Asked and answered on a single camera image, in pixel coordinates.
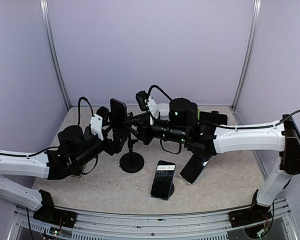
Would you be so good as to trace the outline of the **purple edged black phone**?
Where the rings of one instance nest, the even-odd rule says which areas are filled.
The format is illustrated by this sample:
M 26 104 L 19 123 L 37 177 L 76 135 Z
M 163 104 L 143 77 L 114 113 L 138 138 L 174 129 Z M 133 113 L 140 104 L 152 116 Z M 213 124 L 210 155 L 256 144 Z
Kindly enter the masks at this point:
M 110 115 L 112 133 L 114 135 L 121 135 L 125 128 L 123 122 L 127 120 L 127 106 L 125 103 L 115 98 L 110 99 Z

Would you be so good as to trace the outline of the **tall black pole phone stand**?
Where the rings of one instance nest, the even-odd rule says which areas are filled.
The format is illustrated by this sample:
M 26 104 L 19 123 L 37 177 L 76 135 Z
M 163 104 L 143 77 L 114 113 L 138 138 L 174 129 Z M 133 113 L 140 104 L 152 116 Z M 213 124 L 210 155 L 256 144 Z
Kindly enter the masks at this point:
M 127 140 L 128 152 L 125 153 L 119 160 L 120 168 L 126 173 L 137 173 L 144 167 L 144 158 L 141 154 L 133 150 L 134 144 L 139 140 L 132 139 L 132 134 L 127 131 L 121 131 L 119 134 L 121 138 L 122 145 Z

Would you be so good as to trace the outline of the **blue edged black phone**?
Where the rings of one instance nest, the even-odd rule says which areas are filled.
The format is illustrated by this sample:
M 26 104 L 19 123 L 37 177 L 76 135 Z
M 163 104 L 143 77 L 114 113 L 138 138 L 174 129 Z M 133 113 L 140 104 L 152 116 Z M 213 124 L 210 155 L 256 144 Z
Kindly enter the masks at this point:
M 173 183 L 175 170 L 176 164 L 173 162 L 160 160 L 157 163 L 150 192 L 152 197 L 162 199 L 165 189 Z

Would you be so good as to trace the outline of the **dark round base phone stand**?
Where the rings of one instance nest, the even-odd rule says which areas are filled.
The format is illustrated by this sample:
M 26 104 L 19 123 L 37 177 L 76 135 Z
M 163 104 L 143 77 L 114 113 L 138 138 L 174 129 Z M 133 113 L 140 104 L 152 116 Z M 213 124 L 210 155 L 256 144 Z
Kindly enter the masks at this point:
M 175 192 L 175 185 L 174 183 L 171 184 L 170 188 L 166 188 L 163 192 L 163 200 L 168 200 Z

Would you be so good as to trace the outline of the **short black pole phone stand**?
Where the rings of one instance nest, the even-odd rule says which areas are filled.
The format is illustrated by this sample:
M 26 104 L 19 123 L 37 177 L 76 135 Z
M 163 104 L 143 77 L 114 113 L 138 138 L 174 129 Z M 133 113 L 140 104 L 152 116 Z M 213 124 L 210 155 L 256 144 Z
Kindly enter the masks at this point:
M 213 110 L 210 113 L 212 113 L 212 114 L 219 114 L 219 111 Z

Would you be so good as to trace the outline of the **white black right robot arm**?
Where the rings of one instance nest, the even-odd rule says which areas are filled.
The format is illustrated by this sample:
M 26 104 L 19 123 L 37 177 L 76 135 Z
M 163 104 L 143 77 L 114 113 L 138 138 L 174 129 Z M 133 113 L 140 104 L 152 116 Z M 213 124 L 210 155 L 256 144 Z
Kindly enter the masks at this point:
M 228 117 L 216 111 L 199 111 L 196 103 L 186 98 L 169 102 L 168 119 L 161 119 L 157 106 L 138 98 L 142 114 L 127 117 L 123 125 L 144 144 L 152 139 L 183 145 L 192 157 L 180 176 L 193 184 L 203 175 L 209 160 L 218 154 L 235 151 L 276 151 L 278 160 L 264 186 L 252 198 L 246 218 L 256 222 L 277 195 L 300 174 L 300 131 L 291 114 L 281 120 L 255 125 L 228 125 Z

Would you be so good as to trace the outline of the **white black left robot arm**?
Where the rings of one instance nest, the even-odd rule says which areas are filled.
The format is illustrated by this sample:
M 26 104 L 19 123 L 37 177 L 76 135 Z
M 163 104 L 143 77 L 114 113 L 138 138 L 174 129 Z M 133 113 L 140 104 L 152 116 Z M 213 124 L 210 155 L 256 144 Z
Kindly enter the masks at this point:
M 85 174 L 85 165 L 98 159 L 102 152 L 110 156 L 121 152 L 128 136 L 119 131 L 109 139 L 99 139 L 87 129 L 71 125 L 59 132 L 58 147 L 48 147 L 37 153 L 14 153 L 0 150 L 0 197 L 31 211 L 40 212 L 53 223 L 60 218 L 52 196 L 45 190 L 27 188 L 5 176 L 30 176 L 47 180 L 63 180 Z

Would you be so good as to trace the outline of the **black phone on white stand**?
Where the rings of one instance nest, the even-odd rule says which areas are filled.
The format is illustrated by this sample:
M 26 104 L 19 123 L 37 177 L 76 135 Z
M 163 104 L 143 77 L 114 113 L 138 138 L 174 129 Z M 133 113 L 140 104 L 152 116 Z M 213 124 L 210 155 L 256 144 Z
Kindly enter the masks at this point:
M 211 160 L 211 155 L 193 154 L 180 172 L 180 177 L 193 185 L 205 173 L 205 168 Z

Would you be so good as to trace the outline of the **black phone on short stand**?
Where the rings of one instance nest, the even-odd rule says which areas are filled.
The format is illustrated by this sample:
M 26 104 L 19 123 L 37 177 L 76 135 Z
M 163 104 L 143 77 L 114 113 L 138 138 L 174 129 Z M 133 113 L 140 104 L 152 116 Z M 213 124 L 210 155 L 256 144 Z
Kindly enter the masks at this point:
M 199 122 L 202 124 L 227 125 L 228 116 L 226 114 L 213 114 L 211 112 L 201 111 Z

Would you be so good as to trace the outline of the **white ceramic bowl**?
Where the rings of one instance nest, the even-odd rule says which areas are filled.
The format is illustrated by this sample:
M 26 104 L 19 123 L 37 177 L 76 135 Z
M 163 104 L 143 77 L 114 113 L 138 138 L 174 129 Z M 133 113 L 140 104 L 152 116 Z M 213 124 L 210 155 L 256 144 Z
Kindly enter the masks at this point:
M 168 103 L 159 103 L 157 105 L 160 120 L 169 120 L 170 106 Z

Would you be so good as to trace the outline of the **green plate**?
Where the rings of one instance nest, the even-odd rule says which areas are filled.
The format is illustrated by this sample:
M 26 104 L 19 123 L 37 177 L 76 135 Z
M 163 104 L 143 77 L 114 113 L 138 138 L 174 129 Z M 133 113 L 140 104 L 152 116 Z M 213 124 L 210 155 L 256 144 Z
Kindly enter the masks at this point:
M 197 109 L 197 119 L 199 120 L 200 119 L 200 109 Z

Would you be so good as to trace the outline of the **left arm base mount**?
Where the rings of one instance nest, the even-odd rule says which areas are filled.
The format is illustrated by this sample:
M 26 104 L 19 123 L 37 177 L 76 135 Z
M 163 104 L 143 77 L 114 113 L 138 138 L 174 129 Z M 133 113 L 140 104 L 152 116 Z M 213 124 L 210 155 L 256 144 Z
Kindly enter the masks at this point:
M 33 213 L 33 218 L 44 223 L 73 229 L 78 214 L 58 208 L 41 208 Z

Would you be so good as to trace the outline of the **left aluminium frame post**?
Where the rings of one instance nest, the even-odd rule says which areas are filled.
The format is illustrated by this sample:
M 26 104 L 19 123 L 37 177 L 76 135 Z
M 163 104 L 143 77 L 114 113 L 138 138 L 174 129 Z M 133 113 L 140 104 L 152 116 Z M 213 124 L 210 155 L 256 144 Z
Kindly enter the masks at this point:
M 57 79 L 57 84 L 61 93 L 61 97 L 65 109 L 69 111 L 72 105 L 62 76 L 62 71 L 61 71 L 61 67 L 57 55 L 57 50 L 56 50 L 54 36 L 53 36 L 52 23 L 50 18 L 50 12 L 49 12 L 49 3 L 47 0 L 40 0 L 39 2 L 40 2 L 41 14 L 43 18 L 43 24 L 45 28 L 45 34 L 47 37 L 48 48 L 51 55 L 53 69 Z

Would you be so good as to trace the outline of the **aluminium frame post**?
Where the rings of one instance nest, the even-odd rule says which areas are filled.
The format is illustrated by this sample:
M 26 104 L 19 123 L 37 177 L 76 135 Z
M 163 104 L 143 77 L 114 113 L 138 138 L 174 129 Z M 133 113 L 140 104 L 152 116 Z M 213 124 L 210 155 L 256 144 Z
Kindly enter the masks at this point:
M 239 82 L 238 82 L 237 89 L 236 89 L 236 92 L 234 95 L 234 99 L 233 99 L 233 102 L 231 105 L 231 108 L 234 112 L 237 110 L 237 108 L 239 106 L 240 99 L 242 97 L 244 86 L 246 83 L 247 74 L 248 74 L 248 70 L 249 70 L 249 66 L 250 66 L 250 62 L 251 62 L 251 57 L 253 54 L 255 37 L 257 34 L 261 5 L 262 5 L 261 0 L 255 0 L 253 2 L 252 18 L 251 18 L 251 24 L 250 24 L 250 28 L 249 28 L 247 46 L 246 46 L 245 55 L 244 55 L 244 59 L 243 59 L 243 65 L 242 65 L 242 68 L 240 71 Z
M 51 55 L 53 69 L 57 79 L 57 84 L 61 93 L 61 97 L 65 109 L 69 111 L 72 105 L 62 76 L 62 71 L 61 71 L 61 67 L 57 55 L 57 50 L 56 50 L 54 36 L 53 36 L 52 23 L 50 18 L 50 12 L 49 12 L 49 3 L 47 0 L 40 0 L 39 2 L 40 2 L 41 14 L 43 18 L 43 24 L 45 28 L 45 34 L 47 37 L 48 48 Z

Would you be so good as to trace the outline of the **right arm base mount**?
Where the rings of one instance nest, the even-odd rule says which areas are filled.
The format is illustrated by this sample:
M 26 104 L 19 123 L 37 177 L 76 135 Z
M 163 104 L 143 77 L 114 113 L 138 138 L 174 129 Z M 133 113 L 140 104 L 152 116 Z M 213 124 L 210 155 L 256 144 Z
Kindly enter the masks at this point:
M 231 211 L 228 214 L 228 216 L 229 216 L 231 227 L 236 228 L 236 227 L 262 222 L 266 219 L 271 219 L 272 213 L 268 209 L 251 210 L 247 208 L 247 209 Z

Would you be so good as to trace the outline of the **right aluminium frame post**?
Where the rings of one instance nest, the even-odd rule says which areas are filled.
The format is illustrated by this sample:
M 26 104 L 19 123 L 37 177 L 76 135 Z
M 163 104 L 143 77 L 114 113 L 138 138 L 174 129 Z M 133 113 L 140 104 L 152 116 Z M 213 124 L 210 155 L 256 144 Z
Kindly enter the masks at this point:
M 262 5 L 261 0 L 255 0 L 253 2 L 252 18 L 251 18 L 251 24 L 250 24 L 250 28 L 249 28 L 247 46 L 246 46 L 245 55 L 244 55 L 244 59 L 243 59 L 243 65 L 242 65 L 242 68 L 240 71 L 239 82 L 238 82 L 237 89 L 236 89 L 236 92 L 234 95 L 234 99 L 233 99 L 233 102 L 231 105 L 231 108 L 234 112 L 237 110 L 237 108 L 239 106 L 240 99 L 242 97 L 244 86 L 246 83 L 247 74 L 248 74 L 248 70 L 249 70 L 249 66 L 250 66 L 250 62 L 251 62 L 251 57 L 253 54 L 255 37 L 257 34 L 261 5 Z

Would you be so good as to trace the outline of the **aluminium front rail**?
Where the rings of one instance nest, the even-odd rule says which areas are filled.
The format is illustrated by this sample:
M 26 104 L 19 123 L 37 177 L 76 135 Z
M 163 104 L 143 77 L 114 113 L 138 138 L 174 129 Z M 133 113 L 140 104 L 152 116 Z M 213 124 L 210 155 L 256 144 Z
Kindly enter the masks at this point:
M 76 210 L 72 228 L 63 227 L 57 236 L 50 234 L 55 225 L 27 215 L 17 207 L 9 224 L 8 240 L 246 240 L 246 231 L 259 223 L 232 227 L 229 213 L 222 209 L 184 214 L 119 214 Z

